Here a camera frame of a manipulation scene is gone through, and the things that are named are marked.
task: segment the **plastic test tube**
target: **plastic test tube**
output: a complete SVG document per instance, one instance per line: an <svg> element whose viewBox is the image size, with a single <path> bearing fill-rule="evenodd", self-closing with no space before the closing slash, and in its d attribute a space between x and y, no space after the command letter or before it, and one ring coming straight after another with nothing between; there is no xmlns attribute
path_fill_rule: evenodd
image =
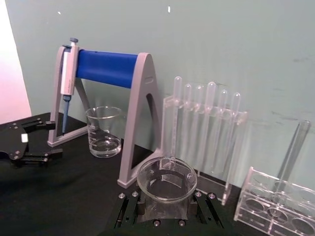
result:
<svg viewBox="0 0 315 236"><path fill-rule="evenodd" d="M216 113L216 121L214 122L214 127L211 132L211 138L210 138L210 145L211 145L211 153L209 154L210 160L212 162L211 165L211 172L214 173L214 167L217 163L217 149L218 149L218 142L219 142L219 136L220 136L220 129L221 129L221 123L222 123L222 115L226 108L226 102L227 102L227 91L225 89L222 90L220 97L219 97L219 103L218 103L218 110Z"/></svg>
<svg viewBox="0 0 315 236"><path fill-rule="evenodd" d="M181 133L181 153L180 158L184 161L187 160L187 147L188 147L188 141L189 141L189 114L191 111L191 85L186 84L184 87L184 112L183 112L183 122L182 122L182 133Z"/></svg>
<svg viewBox="0 0 315 236"><path fill-rule="evenodd" d="M215 95L216 95L216 89L217 89L216 83L214 82L208 83L206 101L205 101L204 119L201 126L201 135L200 135L201 139L200 139L200 145L199 145L199 150L198 150L198 155L197 155L197 158L202 160L202 162L200 162L201 166L198 166L197 168L198 170L201 170L206 162L206 157L204 155L206 152L207 134L208 134L208 129L209 129L209 118L210 118L209 116L213 108Z"/></svg>
<svg viewBox="0 0 315 236"><path fill-rule="evenodd" d="M197 86L195 89L195 106L193 111L192 125L190 130L190 142L188 143L188 158L192 158L196 154L196 140L197 140L197 130L198 130L198 118L200 107L202 103L202 95L203 95L203 86Z"/></svg>
<svg viewBox="0 0 315 236"><path fill-rule="evenodd" d="M241 95L237 92L234 94L232 98L232 104L231 108L229 111L229 117L228 117L228 128L227 128L227 135L226 135L226 140L225 140L225 147L224 147L224 152L222 158L220 160L217 160L216 166L214 169L216 170L217 173L224 174L224 170L226 168L227 164L227 156L230 151L230 144L231 144L231 139L233 135L233 130L234 130L234 124L235 124L235 119L239 111L240 107L240 102L241 102Z"/></svg>
<svg viewBox="0 0 315 236"><path fill-rule="evenodd" d="M173 127L172 127L172 148L171 155L175 157L176 153L176 131L177 131L177 119L178 119L178 107L181 101L181 92L182 92L182 78L177 76L174 79L174 90L173 90Z"/></svg>

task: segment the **test tube rack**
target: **test tube rack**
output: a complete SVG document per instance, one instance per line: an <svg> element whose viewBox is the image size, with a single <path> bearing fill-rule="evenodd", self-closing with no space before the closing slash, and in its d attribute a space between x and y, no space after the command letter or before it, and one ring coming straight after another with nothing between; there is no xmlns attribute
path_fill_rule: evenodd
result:
<svg viewBox="0 0 315 236"><path fill-rule="evenodd" d="M196 169L197 189L217 189L222 204L235 178L248 113L240 112L241 96L235 93L230 106L228 92L217 92L214 82L203 85L174 80L173 95L163 101L162 152L180 158Z"/></svg>
<svg viewBox="0 0 315 236"><path fill-rule="evenodd" d="M49 132L48 145L55 147L79 136L87 134L87 127L58 136L58 113L61 102L61 82L63 66L73 66L64 63L64 53L71 46L61 46L57 54L55 68L55 84L53 108L50 121L56 123L56 129ZM111 52L87 51L79 48L77 55L75 88L81 98L85 111L90 108L88 97L84 90L82 79L110 84L130 89L129 107L126 121L124 146L118 184L128 188L136 179L138 169L151 158L160 156L161 125L162 125L162 99L158 92L157 78L151 54L139 53L121 54ZM156 150L145 160L132 166L135 145L135 132L139 126L141 109L145 100L149 103L153 120Z"/></svg>
<svg viewBox="0 0 315 236"><path fill-rule="evenodd" d="M272 236L315 236L315 192L251 167L234 220Z"/></svg>

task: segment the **black tabletop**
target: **black tabletop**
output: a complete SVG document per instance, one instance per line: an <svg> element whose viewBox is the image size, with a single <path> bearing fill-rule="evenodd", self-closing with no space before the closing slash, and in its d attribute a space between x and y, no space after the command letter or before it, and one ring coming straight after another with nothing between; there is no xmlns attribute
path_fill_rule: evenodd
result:
<svg viewBox="0 0 315 236"><path fill-rule="evenodd" d="M49 120L49 114L33 118ZM73 118L68 121L69 130L84 125ZM52 149L47 139L46 130L29 134L30 151ZM133 190L134 185L127 190L117 185L121 155L93 157L86 135L57 148L63 148L63 158L48 168L16 170L0 163L1 236L96 236L104 230L117 195ZM135 147L137 159L148 153L149 150ZM239 192L233 187L224 207L231 221ZM264 235L240 222L233 221L233 225L244 236Z"/></svg>

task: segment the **clear acrylic test tube rack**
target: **clear acrylic test tube rack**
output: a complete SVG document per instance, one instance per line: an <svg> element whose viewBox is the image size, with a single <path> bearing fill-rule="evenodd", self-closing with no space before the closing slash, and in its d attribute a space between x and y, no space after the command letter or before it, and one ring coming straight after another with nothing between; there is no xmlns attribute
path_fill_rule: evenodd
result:
<svg viewBox="0 0 315 236"><path fill-rule="evenodd" d="M174 80L173 95L163 101L162 152L197 170L197 189L216 194L224 205L235 178L248 114L240 112L241 96Z"/></svg>
<svg viewBox="0 0 315 236"><path fill-rule="evenodd" d="M315 192L251 167L234 220L272 236L315 236Z"/></svg>

